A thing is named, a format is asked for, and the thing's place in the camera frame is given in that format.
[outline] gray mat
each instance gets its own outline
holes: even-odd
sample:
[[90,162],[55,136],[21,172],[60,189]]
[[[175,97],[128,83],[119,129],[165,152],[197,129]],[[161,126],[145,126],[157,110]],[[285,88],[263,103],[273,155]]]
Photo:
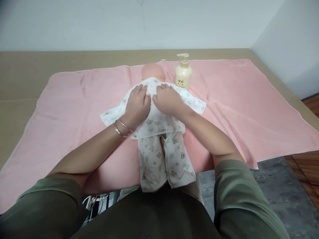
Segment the gray mat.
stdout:
[[[259,170],[251,170],[252,174],[290,238],[319,238],[319,212],[284,157],[260,162],[258,166]],[[199,176],[204,205],[213,220],[215,172]]]

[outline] lotion bottle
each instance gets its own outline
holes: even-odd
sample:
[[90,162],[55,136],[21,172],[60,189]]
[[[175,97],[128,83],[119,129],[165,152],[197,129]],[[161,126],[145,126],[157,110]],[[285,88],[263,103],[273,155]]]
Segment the lotion bottle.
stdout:
[[177,55],[180,60],[180,64],[175,70],[175,84],[179,87],[189,89],[190,78],[192,77],[192,68],[188,65],[189,54],[182,53]]

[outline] person's left hand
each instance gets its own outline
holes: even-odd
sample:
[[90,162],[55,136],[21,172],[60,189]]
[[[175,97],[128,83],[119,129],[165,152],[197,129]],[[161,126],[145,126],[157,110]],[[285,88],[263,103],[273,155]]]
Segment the person's left hand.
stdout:
[[146,95],[147,85],[136,86],[127,101],[125,114],[120,120],[131,130],[135,130],[146,119],[151,108],[151,95]]

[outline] hand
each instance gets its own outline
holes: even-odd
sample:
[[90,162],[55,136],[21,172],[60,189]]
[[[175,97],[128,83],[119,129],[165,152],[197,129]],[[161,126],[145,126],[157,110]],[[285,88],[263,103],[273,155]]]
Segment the hand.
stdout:
[[164,114],[178,118],[187,105],[173,87],[161,84],[156,88],[157,94],[153,96],[155,106]]
[[131,130],[135,130],[146,119],[151,108],[151,95],[146,95],[147,85],[136,86],[127,101],[125,114],[120,120]]

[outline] baby clothes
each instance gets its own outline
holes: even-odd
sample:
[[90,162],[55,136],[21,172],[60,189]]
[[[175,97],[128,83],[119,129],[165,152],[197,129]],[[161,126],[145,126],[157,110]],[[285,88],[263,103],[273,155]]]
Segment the baby clothes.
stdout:
[[[151,108],[147,118],[136,128],[132,138],[138,140],[140,182],[143,192],[155,192],[160,189],[166,181],[171,188],[177,188],[196,181],[195,171],[186,151],[183,135],[185,125],[174,117],[160,112],[153,102],[156,87],[164,82],[151,77],[142,82],[147,85],[147,94],[151,94]],[[193,97],[187,90],[167,83],[180,95],[183,101],[195,112],[202,114],[206,103]],[[102,121],[111,125],[125,113],[127,100],[132,87],[126,94],[119,106],[109,109],[101,114]]]

